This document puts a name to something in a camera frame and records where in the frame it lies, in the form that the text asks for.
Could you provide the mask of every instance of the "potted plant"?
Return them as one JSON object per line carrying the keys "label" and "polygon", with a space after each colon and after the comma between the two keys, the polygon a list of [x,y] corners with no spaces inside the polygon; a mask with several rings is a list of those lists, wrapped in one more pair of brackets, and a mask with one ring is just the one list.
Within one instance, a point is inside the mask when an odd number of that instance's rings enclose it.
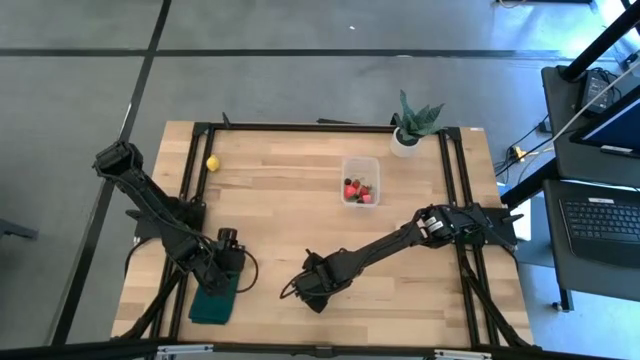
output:
{"label": "potted plant", "polygon": [[439,130],[435,126],[435,121],[440,115],[440,110],[444,104],[440,104],[434,108],[429,105],[415,113],[407,103],[407,94],[400,90],[400,103],[402,104],[402,119],[394,116],[396,120],[396,129],[391,137],[391,152],[399,157],[409,157],[413,155],[418,148],[420,139],[426,135],[430,135]]}

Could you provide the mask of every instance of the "yellow object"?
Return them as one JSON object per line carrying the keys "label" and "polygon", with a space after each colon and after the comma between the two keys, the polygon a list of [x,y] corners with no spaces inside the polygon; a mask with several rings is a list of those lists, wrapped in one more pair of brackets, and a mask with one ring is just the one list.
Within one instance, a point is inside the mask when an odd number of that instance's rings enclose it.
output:
{"label": "yellow object", "polygon": [[209,156],[207,159],[207,169],[209,171],[216,171],[220,167],[220,160],[215,155]]}

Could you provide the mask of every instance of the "green cloth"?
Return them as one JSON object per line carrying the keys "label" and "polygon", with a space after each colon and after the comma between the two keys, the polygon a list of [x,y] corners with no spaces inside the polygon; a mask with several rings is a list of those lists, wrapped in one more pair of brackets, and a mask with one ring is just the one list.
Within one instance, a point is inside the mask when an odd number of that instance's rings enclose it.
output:
{"label": "green cloth", "polygon": [[196,297],[191,304],[189,319],[196,324],[224,325],[231,317],[233,301],[238,290],[239,276],[233,276],[229,280],[229,288],[226,295],[209,296],[201,286],[198,286]]}

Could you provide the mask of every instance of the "wooden table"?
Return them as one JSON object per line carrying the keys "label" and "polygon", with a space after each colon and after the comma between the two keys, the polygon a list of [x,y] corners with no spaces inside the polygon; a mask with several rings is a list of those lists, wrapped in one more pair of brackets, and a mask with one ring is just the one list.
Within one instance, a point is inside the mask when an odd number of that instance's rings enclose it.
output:
{"label": "wooden table", "polygon": [[[192,128],[191,122],[168,122],[165,128],[153,179],[169,195],[178,194]],[[477,128],[461,131],[474,200],[486,207],[499,207],[485,133]],[[334,295],[321,314],[294,296],[278,298],[283,286],[300,272],[306,248],[321,255],[340,247],[356,249],[395,230],[417,208],[448,202],[437,137],[424,138],[417,155],[408,159],[390,153],[389,139],[389,134],[372,133],[216,131],[213,152],[221,168],[207,180],[204,233],[215,238],[219,227],[237,228],[238,239],[259,262],[260,278],[251,291],[236,297],[230,321],[218,326],[191,323],[188,313],[197,288],[191,276],[178,338],[468,347],[453,246],[410,248],[368,267],[349,289]],[[449,145],[456,192],[461,198],[455,151]],[[342,158],[349,155],[373,156],[380,161],[382,193],[373,210],[346,208],[340,201]],[[485,247],[484,254],[496,305],[519,335],[531,342],[513,259],[495,246]],[[131,259],[114,336],[128,330],[157,294],[164,258],[160,242],[153,240]],[[240,288],[253,275],[254,266],[247,261]],[[168,333],[172,308],[170,298],[161,335]],[[481,339],[486,343],[484,314],[477,299],[476,312]]]}

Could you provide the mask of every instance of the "plastic container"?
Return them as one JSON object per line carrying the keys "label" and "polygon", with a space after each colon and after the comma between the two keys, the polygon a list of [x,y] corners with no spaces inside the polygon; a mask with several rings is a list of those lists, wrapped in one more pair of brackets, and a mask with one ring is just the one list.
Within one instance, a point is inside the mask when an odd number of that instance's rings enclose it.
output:
{"label": "plastic container", "polygon": [[[344,198],[344,180],[346,178],[358,179],[363,185],[371,185],[372,202],[359,204],[355,201],[347,201]],[[342,159],[342,179],[340,179],[340,199],[345,206],[374,208],[380,202],[380,163],[378,159],[367,156],[352,156]]]}

